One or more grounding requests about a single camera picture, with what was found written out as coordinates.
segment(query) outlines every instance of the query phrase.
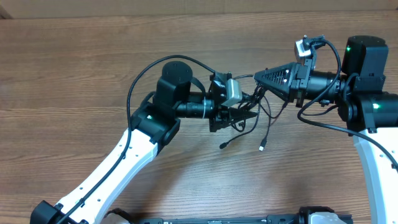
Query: black cylindrical joint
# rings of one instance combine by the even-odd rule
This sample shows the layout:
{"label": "black cylindrical joint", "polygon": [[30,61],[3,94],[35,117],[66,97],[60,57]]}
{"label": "black cylindrical joint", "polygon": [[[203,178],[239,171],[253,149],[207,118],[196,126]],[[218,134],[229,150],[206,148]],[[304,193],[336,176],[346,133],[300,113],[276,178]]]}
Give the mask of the black cylindrical joint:
{"label": "black cylindrical joint", "polygon": [[[321,92],[323,92],[328,87],[328,85],[330,85],[335,77],[335,73],[313,71],[308,81],[305,99],[315,99]],[[340,80],[337,80],[320,100],[329,100],[330,103],[333,103],[337,99],[340,90],[341,82]]]}
{"label": "black cylindrical joint", "polygon": [[205,118],[210,118],[214,115],[215,107],[213,100],[206,100],[206,105],[204,103],[181,103],[175,114],[179,118],[202,118],[203,114]]}
{"label": "black cylindrical joint", "polygon": [[366,114],[371,114],[375,128],[398,126],[398,95],[363,94],[354,97],[354,101],[359,110],[357,120],[366,120]]}
{"label": "black cylindrical joint", "polygon": [[170,108],[178,101],[187,101],[192,76],[192,69],[186,63],[178,61],[166,63],[156,86],[154,97],[156,107]]}

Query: cable connector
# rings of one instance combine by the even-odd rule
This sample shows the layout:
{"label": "cable connector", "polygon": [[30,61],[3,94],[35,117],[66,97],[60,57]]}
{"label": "cable connector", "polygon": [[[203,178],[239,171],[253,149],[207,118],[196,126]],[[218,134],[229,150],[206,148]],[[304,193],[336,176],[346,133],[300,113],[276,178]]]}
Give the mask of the cable connector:
{"label": "cable connector", "polygon": [[260,150],[260,151],[263,151],[264,148],[266,147],[266,144],[267,144],[267,138],[264,138],[264,139],[261,141],[259,150]]}
{"label": "cable connector", "polygon": [[229,141],[224,142],[223,144],[220,144],[220,149],[224,149],[228,145],[228,143],[229,143]]}

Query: wood grain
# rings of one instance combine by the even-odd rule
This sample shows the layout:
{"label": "wood grain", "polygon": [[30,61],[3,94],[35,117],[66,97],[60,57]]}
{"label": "wood grain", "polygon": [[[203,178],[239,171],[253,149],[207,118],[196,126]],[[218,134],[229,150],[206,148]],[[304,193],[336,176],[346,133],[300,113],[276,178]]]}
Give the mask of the wood grain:
{"label": "wood grain", "polygon": [[2,0],[15,19],[395,10],[398,0]]}
{"label": "wood grain", "polygon": [[[28,223],[41,200],[57,202],[93,171],[126,128],[131,82],[163,56],[184,54],[241,75],[294,61],[293,43],[304,34],[325,34],[341,57],[349,36],[376,35],[390,50],[384,89],[398,88],[395,11],[1,20],[0,29],[1,223]],[[209,73],[189,64],[208,86]],[[133,110],[155,89],[161,67],[136,86]],[[328,49],[321,49],[317,68],[335,71]],[[252,91],[252,80],[242,84]],[[269,100],[276,113],[280,100]],[[369,223],[352,139],[301,123],[297,111],[288,105],[264,152],[258,152],[263,114],[252,134],[224,150],[218,145],[236,135],[232,129],[209,133],[207,121],[183,120],[174,140],[112,207],[145,217],[207,218],[324,205]],[[324,121],[344,126],[336,113]]]}

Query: usb connector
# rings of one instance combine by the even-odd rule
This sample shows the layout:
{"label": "usb connector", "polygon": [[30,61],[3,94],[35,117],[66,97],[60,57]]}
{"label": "usb connector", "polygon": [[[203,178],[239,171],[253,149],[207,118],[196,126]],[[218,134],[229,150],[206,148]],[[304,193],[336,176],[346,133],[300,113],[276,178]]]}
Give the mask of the usb connector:
{"label": "usb connector", "polygon": [[267,144],[267,138],[264,138],[264,139],[261,141],[259,150],[260,150],[260,151],[263,151],[264,148],[266,147],[266,144]]}

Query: wire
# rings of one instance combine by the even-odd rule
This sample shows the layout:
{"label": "wire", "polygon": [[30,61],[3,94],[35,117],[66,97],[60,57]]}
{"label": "wire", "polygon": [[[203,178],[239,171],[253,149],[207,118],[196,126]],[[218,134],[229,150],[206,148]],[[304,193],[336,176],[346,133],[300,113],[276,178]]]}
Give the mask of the wire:
{"label": "wire", "polygon": [[257,110],[256,122],[254,122],[253,128],[251,128],[250,131],[247,131],[247,132],[245,132],[245,133],[239,134],[239,135],[237,135],[237,136],[231,138],[229,141],[224,142],[223,144],[220,144],[220,149],[225,148],[231,141],[234,141],[235,139],[237,139],[237,138],[239,138],[239,137],[241,137],[241,136],[244,136],[245,134],[251,133],[251,132],[256,128],[257,123],[259,122],[259,117],[260,117],[260,102],[259,102],[259,107],[258,107],[258,110]]}
{"label": "wire", "polygon": [[145,96],[144,100],[141,102],[140,106],[144,106],[145,103],[148,102],[148,100],[155,95],[155,93],[156,93],[155,91],[148,93],[148,95]]}
{"label": "wire", "polygon": [[394,168],[395,168],[395,169],[397,170],[397,172],[398,172],[398,163],[397,163],[397,161],[396,161],[396,160],[393,158],[393,156],[387,151],[387,149],[385,149],[382,145],[380,145],[380,144],[379,144],[377,141],[375,141],[374,139],[372,139],[372,138],[370,138],[370,137],[368,137],[368,136],[366,136],[366,135],[364,135],[364,134],[361,134],[361,133],[359,133],[359,132],[356,132],[356,131],[352,131],[352,130],[349,130],[349,129],[346,129],[346,128],[337,127],[337,126],[330,125],[330,124],[324,124],[324,123],[320,123],[320,122],[316,122],[316,121],[311,121],[311,120],[308,120],[308,119],[305,119],[305,118],[301,117],[301,115],[303,114],[303,112],[304,112],[308,107],[310,107],[312,104],[314,104],[315,102],[318,102],[319,99],[320,99],[325,93],[327,93],[327,92],[329,91],[329,89],[334,85],[334,83],[335,83],[335,82],[337,81],[337,79],[339,79],[339,77],[340,77],[340,72],[341,72],[341,61],[340,61],[340,56],[338,55],[338,52],[337,52],[335,46],[334,46],[331,42],[329,42],[328,40],[318,40],[318,41],[321,41],[321,42],[327,44],[327,45],[332,49],[333,53],[335,54],[336,60],[337,60],[337,73],[336,73],[336,77],[333,79],[333,81],[328,85],[328,87],[327,87],[323,92],[321,92],[321,93],[320,93],[317,97],[315,97],[315,99],[313,99],[312,101],[306,103],[306,104],[303,106],[303,108],[301,108],[301,109],[298,111],[298,113],[297,113],[297,118],[298,118],[299,120],[303,121],[304,123],[307,123],[307,124],[311,124],[311,125],[318,126],[318,127],[321,127],[321,128],[328,128],[328,129],[332,129],[332,130],[335,130],[335,131],[341,131],[341,132],[344,132],[344,133],[352,134],[352,135],[355,135],[355,136],[357,136],[357,137],[359,137],[359,138],[365,139],[365,140],[369,141],[370,143],[373,143],[375,146],[377,146],[377,147],[390,159],[390,161],[392,162],[392,165],[394,166]]}
{"label": "wire", "polygon": [[272,119],[277,119],[280,116],[280,114],[283,112],[283,110],[285,109],[285,107],[287,106],[288,103],[289,103],[288,101],[285,101],[285,103],[282,105],[282,108],[280,109],[280,111],[278,112],[278,114],[276,116],[271,116],[271,107],[269,108],[270,113],[268,113],[262,105],[261,105],[261,108],[265,112],[266,115],[268,115]]}
{"label": "wire", "polygon": [[233,79],[237,80],[237,79],[240,79],[240,78],[250,78],[250,77],[253,77],[253,76],[254,75],[240,75],[240,76],[234,77]]}
{"label": "wire", "polygon": [[350,75],[350,76],[348,77],[347,82],[346,82],[346,85],[344,86],[344,90],[343,90],[343,100],[344,100],[344,101],[346,101],[346,98],[347,98],[347,90],[348,90],[349,84],[351,83],[351,80],[352,80],[354,77],[358,77],[358,76],[359,76],[359,75],[358,75],[357,73],[354,73],[354,74],[352,74],[352,75]]}
{"label": "wire", "polygon": [[[267,128],[267,133],[266,133],[266,135],[264,136],[264,138],[262,139],[262,141],[264,141],[264,140],[266,141],[267,138],[268,138],[269,129],[270,129],[270,127],[271,127],[271,118],[272,118],[272,116],[271,116],[271,106],[270,106],[270,104],[269,104],[268,99],[266,98],[266,96],[264,96],[264,99],[266,100],[267,105],[268,105],[269,115],[268,115],[268,128]],[[280,110],[279,114],[278,114],[274,119],[278,118],[278,116],[281,114],[281,112],[284,110],[284,108],[285,108],[285,107],[282,107],[282,109]]]}
{"label": "wire", "polygon": [[129,93],[127,95],[127,103],[126,103],[126,107],[127,107],[127,122],[128,122],[128,135],[127,135],[127,141],[126,141],[126,146],[124,147],[123,152],[120,154],[119,158],[117,159],[117,161],[113,164],[113,166],[110,168],[109,171],[107,171],[107,173],[101,178],[101,180],[98,181],[97,184],[94,185],[94,187],[87,192],[87,194],[82,197],[78,203],[76,203],[75,206],[73,206],[73,208],[71,208],[69,210],[69,212],[67,212],[58,222],[57,224],[62,224],[78,207],[84,205],[84,202],[86,201],[86,199],[109,177],[109,175],[111,175],[111,173],[115,170],[115,168],[119,165],[119,163],[121,162],[122,159],[124,159],[126,157],[126,152],[129,149],[130,146],[130,141],[131,141],[131,132],[132,132],[132,126],[131,126],[131,113],[130,113],[130,101],[131,101],[131,93],[132,90],[134,89],[136,83],[138,82],[138,80],[146,73],[146,71],[148,71],[150,68],[152,68],[153,66],[157,65],[160,62],[163,62],[165,60],[171,59],[171,58],[182,58],[185,60],[189,60],[191,62],[194,62],[200,66],[202,66],[203,68],[209,70],[211,73],[215,73],[216,71],[213,70],[212,68],[210,68],[209,66],[205,65],[204,63],[201,63],[193,58],[184,56],[184,55],[169,55],[166,56],[164,58],[158,59],[155,62],[152,62],[150,65],[146,66],[145,69],[143,69],[143,71],[138,74],[138,76],[136,77],[136,79],[134,79],[134,81],[132,82],[130,89],[129,89]]}
{"label": "wire", "polygon": [[242,133],[242,132],[244,131],[245,127],[246,127],[246,120],[243,120],[242,126],[241,126],[241,127],[242,127],[241,130],[239,130],[239,129],[236,127],[236,124],[231,124],[231,127],[232,127],[233,129],[237,130],[238,132]]}
{"label": "wire", "polygon": [[261,101],[261,99],[264,97],[264,94],[266,93],[266,89],[263,87],[260,88],[260,84],[257,85],[257,87],[254,89],[254,93],[251,95],[250,102],[247,102],[244,106],[238,108],[242,110],[251,110],[257,104]]}
{"label": "wire", "polygon": [[317,114],[306,114],[306,113],[303,113],[303,115],[304,116],[321,116],[321,115],[324,115],[324,114],[327,114],[327,113],[329,113],[331,110],[333,110],[333,109],[335,109],[335,108],[337,108],[338,107],[338,105],[333,105],[333,106],[331,106],[331,107],[329,107],[328,109],[326,109],[324,112],[322,112],[322,113],[317,113]]}

